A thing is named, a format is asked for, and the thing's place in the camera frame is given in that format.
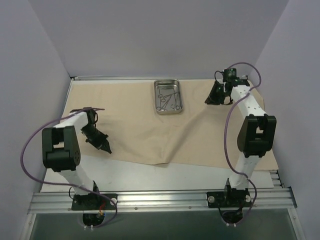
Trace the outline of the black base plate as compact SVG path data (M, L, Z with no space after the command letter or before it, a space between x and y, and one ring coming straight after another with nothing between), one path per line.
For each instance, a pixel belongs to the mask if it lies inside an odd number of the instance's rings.
M248 208L251 206L251 196L248 191L208 191L206 193L209 208Z
M73 211L115 210L116 207L105 197L89 193L87 195L75 194L73 196L71 209Z

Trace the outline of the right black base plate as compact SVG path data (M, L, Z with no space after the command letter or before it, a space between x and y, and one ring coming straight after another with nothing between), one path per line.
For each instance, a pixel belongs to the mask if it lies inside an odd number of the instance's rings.
M248 191L208 191L206 193L209 208L248 208L251 206L251 196Z

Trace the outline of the steel instrument tray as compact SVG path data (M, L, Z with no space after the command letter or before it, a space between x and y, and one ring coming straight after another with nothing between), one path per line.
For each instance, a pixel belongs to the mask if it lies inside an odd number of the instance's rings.
M181 86L180 86L180 82L177 79L155 80L153 83L153 86L154 86L155 110L159 115L179 114L183 111L183 98L181 93ZM177 105L175 109L159 111L157 110L157 104L159 103L159 101L157 100L157 95L158 95L157 91L159 89L167 89L167 88L175 89L178 92Z

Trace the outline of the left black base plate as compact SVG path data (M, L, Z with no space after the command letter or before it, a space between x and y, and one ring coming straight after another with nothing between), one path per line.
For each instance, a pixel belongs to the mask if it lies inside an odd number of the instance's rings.
M89 193L87 195L75 194L73 196L71 209L73 211L115 210L116 207L105 197Z

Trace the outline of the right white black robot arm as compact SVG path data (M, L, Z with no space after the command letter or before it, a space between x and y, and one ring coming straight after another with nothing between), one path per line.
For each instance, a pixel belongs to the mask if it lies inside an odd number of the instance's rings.
M237 136L237 148L240 152L236 166L230 166L228 178L230 189L222 193L223 203L234 206L240 201L238 191L245 191L251 185L251 176L258 162L269 152L274 143L277 119L267 114L253 95L256 86L251 86L247 78L237 76L234 65L221 71L222 81L215 80L205 100L207 105L229 105L238 108L243 123Z

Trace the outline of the beige cloth wrap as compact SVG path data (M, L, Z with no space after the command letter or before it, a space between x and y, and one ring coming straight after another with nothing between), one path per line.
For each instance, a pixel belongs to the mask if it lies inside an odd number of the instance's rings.
M182 111L164 115L156 112L151 81L75 81L63 115L98 108L96 126L108 135L111 153L96 149L80 134L82 155L147 165L228 168L239 158L237 137L244 119L238 107L205 104L213 84L211 79L182 80Z

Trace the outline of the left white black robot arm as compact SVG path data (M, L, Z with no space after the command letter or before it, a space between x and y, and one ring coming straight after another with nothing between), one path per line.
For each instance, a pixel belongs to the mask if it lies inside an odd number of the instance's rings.
M95 181L81 166L78 134L83 134L85 142L95 149L112 153L108 135L97 128L98 111L101 110L92 107L72 110L60 123L41 132L43 165L64 177L65 185L72 187L76 196L84 196L82 202L90 210L100 206L101 194Z

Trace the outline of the aluminium front rail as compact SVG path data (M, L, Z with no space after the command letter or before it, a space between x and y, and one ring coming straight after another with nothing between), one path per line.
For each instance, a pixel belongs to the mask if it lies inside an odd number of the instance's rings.
M206 190L120 191L119 213L209 211ZM253 204L254 210L289 209L295 207L289 188L261 188ZM98 213L98 210L72 210L67 192L40 192L32 196L29 214Z

